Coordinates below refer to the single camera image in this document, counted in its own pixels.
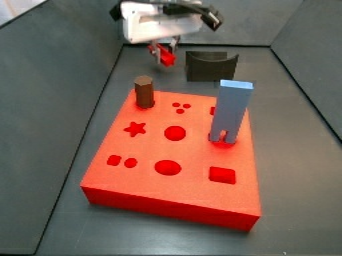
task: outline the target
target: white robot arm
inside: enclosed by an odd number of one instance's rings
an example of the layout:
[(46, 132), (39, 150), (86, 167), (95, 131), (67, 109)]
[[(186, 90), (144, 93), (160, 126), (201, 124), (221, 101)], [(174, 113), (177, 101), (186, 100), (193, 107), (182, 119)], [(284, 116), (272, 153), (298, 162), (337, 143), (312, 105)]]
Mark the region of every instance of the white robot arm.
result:
[[(174, 51), (181, 35), (198, 32), (204, 22), (216, 31), (224, 17), (213, 6), (198, 0), (121, 0), (111, 10), (114, 20), (123, 19), (123, 34), (133, 44), (153, 41), (149, 46), (158, 63), (174, 65)], [(173, 37), (168, 50), (158, 39)]]

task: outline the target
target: brown cylinder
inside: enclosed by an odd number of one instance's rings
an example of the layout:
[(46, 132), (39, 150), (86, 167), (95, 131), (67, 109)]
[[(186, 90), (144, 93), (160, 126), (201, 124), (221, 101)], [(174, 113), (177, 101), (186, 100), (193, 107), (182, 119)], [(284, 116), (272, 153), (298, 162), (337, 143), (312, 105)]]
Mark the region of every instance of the brown cylinder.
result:
[(154, 100), (154, 80), (150, 76), (136, 78), (137, 105), (141, 108), (152, 108), (156, 105)]

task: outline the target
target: red shape sorter board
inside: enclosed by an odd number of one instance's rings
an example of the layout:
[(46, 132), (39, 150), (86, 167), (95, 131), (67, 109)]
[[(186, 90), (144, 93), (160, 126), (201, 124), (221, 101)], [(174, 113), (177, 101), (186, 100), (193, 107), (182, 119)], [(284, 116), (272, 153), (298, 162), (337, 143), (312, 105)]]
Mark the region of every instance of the red shape sorter board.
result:
[(249, 231), (261, 217), (249, 113), (237, 143), (210, 142), (217, 98), (133, 90), (82, 181), (94, 204)]

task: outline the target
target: gray wall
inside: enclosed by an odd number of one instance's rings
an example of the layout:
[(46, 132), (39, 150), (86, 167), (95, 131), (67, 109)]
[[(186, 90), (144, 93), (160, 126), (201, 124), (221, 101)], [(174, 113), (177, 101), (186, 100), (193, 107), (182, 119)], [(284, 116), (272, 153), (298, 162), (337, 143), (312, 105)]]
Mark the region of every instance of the gray wall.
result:
[(184, 43), (270, 46), (304, 0), (204, 0), (225, 16), (217, 32), (204, 25)]
[(342, 1), (307, 0), (272, 48), (342, 139)]
[(34, 253), (122, 48), (115, 0), (49, 1), (0, 30), (0, 253)]

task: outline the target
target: star-shaped hole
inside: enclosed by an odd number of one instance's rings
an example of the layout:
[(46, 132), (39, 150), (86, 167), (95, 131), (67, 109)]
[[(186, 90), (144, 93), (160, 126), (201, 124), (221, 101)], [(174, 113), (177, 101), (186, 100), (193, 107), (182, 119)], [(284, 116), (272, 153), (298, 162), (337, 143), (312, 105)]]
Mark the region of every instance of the star-shaped hole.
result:
[(145, 125), (146, 125), (146, 123), (138, 124), (136, 122), (131, 122), (130, 127), (125, 128), (125, 131), (130, 132), (131, 137), (136, 137), (138, 133), (142, 133), (142, 134), (146, 133)]

